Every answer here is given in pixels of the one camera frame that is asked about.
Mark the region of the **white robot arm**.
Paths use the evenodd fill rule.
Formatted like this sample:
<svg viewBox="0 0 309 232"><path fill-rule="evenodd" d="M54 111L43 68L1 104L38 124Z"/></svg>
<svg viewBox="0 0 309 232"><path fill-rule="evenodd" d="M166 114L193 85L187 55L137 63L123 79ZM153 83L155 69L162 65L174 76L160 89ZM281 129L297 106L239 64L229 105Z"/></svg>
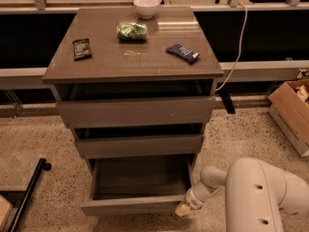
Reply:
<svg viewBox="0 0 309 232"><path fill-rule="evenodd" d="M180 217L225 194L226 232L284 232L281 215L309 212L309 186L260 159L235 160L228 170L206 166L176 208Z"/></svg>

